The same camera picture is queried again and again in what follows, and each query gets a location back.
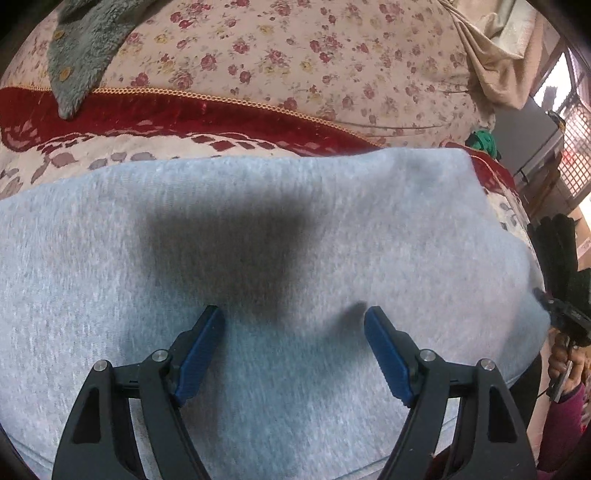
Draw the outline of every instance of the gold trim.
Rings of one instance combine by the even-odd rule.
[[[35,92],[51,92],[50,87],[41,87],[41,86],[34,86],[34,85],[6,85],[4,88],[13,87],[13,88],[21,88],[23,90],[32,90]],[[276,113],[283,113],[285,115],[294,116],[296,118],[300,118],[302,120],[307,120],[309,122],[313,122],[315,124],[324,125],[326,127],[331,127],[336,130],[340,130],[346,134],[352,135],[353,137],[359,138],[367,142],[374,147],[383,148],[382,145],[379,145],[377,142],[370,140],[367,137],[363,137],[348,128],[341,127],[330,120],[324,120],[322,118],[317,118],[315,116],[306,115],[304,113],[294,112],[292,110],[286,110],[280,106],[273,106],[273,105],[265,105],[264,103],[256,103],[250,102],[248,100],[239,100],[235,98],[225,98],[225,97],[218,97],[214,95],[204,95],[202,93],[194,93],[194,92],[184,92],[182,90],[169,90],[166,88],[154,88],[154,87],[126,87],[126,88],[115,88],[115,87],[98,87],[95,88],[92,93],[109,93],[111,95],[134,95],[137,93],[155,93],[158,95],[171,95],[176,97],[184,97],[184,98],[193,98],[197,100],[212,100],[215,102],[222,102],[222,103],[231,103],[233,105],[241,105],[241,106],[250,106],[253,108],[261,108],[263,110],[270,110],[271,112]]]

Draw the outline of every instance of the black clamp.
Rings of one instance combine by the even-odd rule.
[[[141,400],[145,425],[164,480],[210,480],[179,408],[197,394],[224,332],[222,311],[205,309],[170,349],[140,364],[114,368],[99,360],[74,403],[53,466],[53,480],[144,480],[129,413]]]
[[[144,480],[129,413],[141,400],[163,480],[210,480],[181,419],[224,331],[217,307],[169,350],[140,364],[95,363],[78,395],[57,451],[53,480]],[[461,397],[451,453],[442,478],[535,480],[525,427],[492,360],[475,367],[450,364],[419,350],[382,309],[365,315],[365,335],[392,395],[411,409],[379,480],[423,480],[433,460],[448,398]]]

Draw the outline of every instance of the green object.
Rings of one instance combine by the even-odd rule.
[[[499,160],[501,157],[496,149],[495,137],[488,130],[472,132],[466,140],[466,146],[486,152],[495,160]]]

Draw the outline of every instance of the beige cloth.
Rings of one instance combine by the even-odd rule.
[[[537,73],[543,17],[525,0],[439,0],[452,15],[485,95],[521,109]]]

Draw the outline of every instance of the metal screw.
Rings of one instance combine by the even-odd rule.
[[[496,365],[495,363],[490,359],[490,358],[483,358],[482,360],[480,360],[480,366],[484,369],[484,370],[494,370]]]
[[[435,360],[436,358],[435,352],[427,348],[425,348],[425,350],[421,350],[421,353],[419,353],[418,355],[426,362],[433,362],[433,360]]]
[[[152,353],[152,360],[155,362],[164,362],[168,358],[168,350],[156,350]]]
[[[94,368],[97,372],[102,372],[105,368],[107,368],[107,365],[107,360],[99,360],[92,368]]]

